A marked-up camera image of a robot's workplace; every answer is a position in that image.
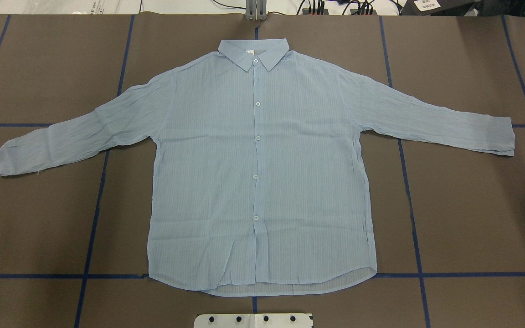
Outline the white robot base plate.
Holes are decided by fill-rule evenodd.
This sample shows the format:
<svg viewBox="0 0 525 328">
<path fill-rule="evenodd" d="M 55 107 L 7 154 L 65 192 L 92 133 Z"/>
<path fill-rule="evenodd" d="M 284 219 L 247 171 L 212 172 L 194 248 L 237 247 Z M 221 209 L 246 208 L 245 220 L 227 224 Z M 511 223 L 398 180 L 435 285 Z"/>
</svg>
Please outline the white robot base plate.
<svg viewBox="0 0 525 328">
<path fill-rule="evenodd" d="M 196 317 L 194 328 L 313 328 L 307 313 L 204 314 Z"/>
</svg>

